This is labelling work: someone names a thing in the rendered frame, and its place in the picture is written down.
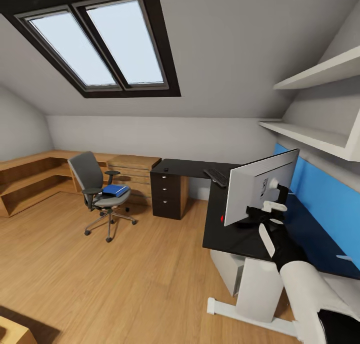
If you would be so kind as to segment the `monitor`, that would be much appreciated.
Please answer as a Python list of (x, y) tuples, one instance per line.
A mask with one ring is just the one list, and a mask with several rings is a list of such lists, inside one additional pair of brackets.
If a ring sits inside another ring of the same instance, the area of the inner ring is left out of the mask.
[[(228, 170), (222, 224), (259, 226), (243, 223), (247, 206), (263, 208), (265, 200), (286, 204), (300, 149), (294, 149)], [(275, 210), (283, 220), (283, 212)]]

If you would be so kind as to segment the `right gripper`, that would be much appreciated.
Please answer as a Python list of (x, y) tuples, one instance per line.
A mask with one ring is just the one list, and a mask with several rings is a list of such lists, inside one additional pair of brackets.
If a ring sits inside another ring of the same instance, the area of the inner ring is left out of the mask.
[(260, 224), (260, 218), (261, 218), (262, 216), (265, 216), (265, 215), (269, 215), (269, 216), (272, 216), (272, 217), (274, 217), (274, 218), (278, 218), (278, 219), (279, 219), (279, 214), (278, 214), (278, 213), (265, 212), (265, 211), (263, 211), (262, 209), (255, 208), (255, 207), (249, 207), (249, 206), (247, 206), (247, 208), (246, 208), (246, 213), (249, 214), (249, 218), (250, 218), (250, 219), (258, 221), (259, 224)]

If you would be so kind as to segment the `keyboard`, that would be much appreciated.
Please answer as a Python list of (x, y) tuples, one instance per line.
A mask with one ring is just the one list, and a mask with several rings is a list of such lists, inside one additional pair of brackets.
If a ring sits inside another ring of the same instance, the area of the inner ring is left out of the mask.
[(215, 169), (209, 169), (204, 171), (211, 176), (213, 181), (218, 182), (222, 187), (227, 185), (228, 178), (225, 177), (223, 174), (219, 173), (218, 171), (216, 171)]

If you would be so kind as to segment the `swivel chair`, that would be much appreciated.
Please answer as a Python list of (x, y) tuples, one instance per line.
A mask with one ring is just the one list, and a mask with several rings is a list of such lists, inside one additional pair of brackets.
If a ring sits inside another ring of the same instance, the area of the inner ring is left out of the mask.
[[(131, 187), (125, 184), (119, 184), (122, 187), (128, 187), (128, 190), (122, 194), (120, 197), (114, 197), (109, 195), (100, 194), (103, 192), (103, 173), (100, 169), (100, 166), (91, 151), (85, 151), (81, 154), (68, 158), (68, 163), (70, 168), (73, 170), (76, 178), (82, 188), (82, 193), (84, 196), (84, 203), (88, 206), (88, 211), (92, 212), (95, 209), (99, 210), (100, 219), (96, 220), (94, 223), (87, 226), (85, 230), (85, 235), (88, 236), (90, 231), (89, 227), (95, 225), (101, 220), (105, 219), (109, 216), (108, 223), (108, 237), (106, 239), (107, 242), (111, 241), (110, 237), (110, 228), (111, 224), (114, 223), (113, 216), (118, 216), (122, 218), (127, 218), (132, 220), (132, 224), (136, 224), (136, 220), (134, 218), (124, 216), (122, 214), (118, 214), (117, 211), (120, 211), (125, 208), (128, 212), (130, 208), (127, 206), (119, 207), (121, 204), (125, 203), (131, 194)], [(118, 175), (120, 172), (118, 171), (106, 171), (106, 175), (109, 175), (108, 184), (111, 185), (113, 181), (113, 175)]]

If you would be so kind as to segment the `folder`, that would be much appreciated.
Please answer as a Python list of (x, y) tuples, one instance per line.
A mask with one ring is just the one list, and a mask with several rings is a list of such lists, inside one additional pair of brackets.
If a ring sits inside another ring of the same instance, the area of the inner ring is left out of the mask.
[(114, 197), (120, 197), (128, 190), (128, 187), (122, 187), (119, 185), (108, 185), (107, 187), (103, 188), (103, 192), (100, 194), (109, 195)]

